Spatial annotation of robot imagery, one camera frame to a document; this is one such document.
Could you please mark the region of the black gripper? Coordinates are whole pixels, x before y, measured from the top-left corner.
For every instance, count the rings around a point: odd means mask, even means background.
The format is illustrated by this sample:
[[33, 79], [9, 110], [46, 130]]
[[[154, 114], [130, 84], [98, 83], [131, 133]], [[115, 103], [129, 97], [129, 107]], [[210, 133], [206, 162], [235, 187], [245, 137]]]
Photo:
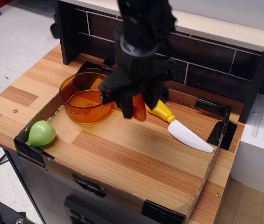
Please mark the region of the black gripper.
[[145, 104], [153, 109], [162, 94], [163, 85], [172, 74], [171, 57], [148, 54], [132, 56], [121, 48], [115, 49], [116, 68], [99, 85], [103, 104], [115, 101], [125, 119], [132, 118], [132, 96], [141, 93]]

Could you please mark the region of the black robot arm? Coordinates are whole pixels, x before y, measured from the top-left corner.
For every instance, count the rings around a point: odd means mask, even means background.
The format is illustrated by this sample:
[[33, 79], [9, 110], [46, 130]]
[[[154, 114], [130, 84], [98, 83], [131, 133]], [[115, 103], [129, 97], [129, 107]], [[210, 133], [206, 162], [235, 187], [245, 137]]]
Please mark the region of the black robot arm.
[[[123, 24], [115, 31], [115, 70], [99, 85], [103, 104], [115, 102], [124, 118], [130, 119], [141, 94], [144, 105], [153, 109], [164, 82], [172, 77], [174, 61], [167, 36], [175, 31], [176, 18], [167, 0], [120, 0]], [[164, 44], [169, 55], [156, 54]]]

